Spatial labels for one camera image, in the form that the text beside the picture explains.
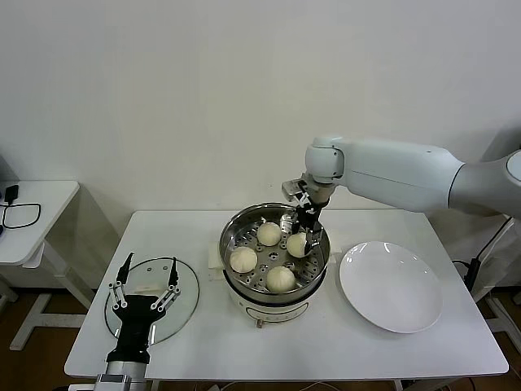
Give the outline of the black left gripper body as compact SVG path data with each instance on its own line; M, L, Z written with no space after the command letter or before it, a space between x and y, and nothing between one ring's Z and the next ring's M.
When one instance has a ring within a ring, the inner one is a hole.
M107 355L107 362L150 362L147 352L151 325L164 317L164 312L151 306L157 296L128 295L127 306L115 310L121 321L120 333L115 349Z

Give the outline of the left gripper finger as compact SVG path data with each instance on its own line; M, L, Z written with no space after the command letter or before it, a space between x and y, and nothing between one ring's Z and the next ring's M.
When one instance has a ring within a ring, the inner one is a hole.
M125 299L125 285L129 277L130 265L133 255L133 253L130 253L127 256L125 262L116 274L116 279L108 284L109 297L112 301L113 309L124 309L128 305L127 300Z
M158 299L151 304L151 310L166 312L180 296L181 289L178 287L177 258L172 257L171 260L172 265L170 267L167 288L160 294Z

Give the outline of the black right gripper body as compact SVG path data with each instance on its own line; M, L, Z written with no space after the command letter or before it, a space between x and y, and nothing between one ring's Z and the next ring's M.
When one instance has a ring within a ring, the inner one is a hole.
M296 206L296 217L300 219L301 228L313 228L314 226L320 226L319 217L322 211L322 204L305 204L304 206Z

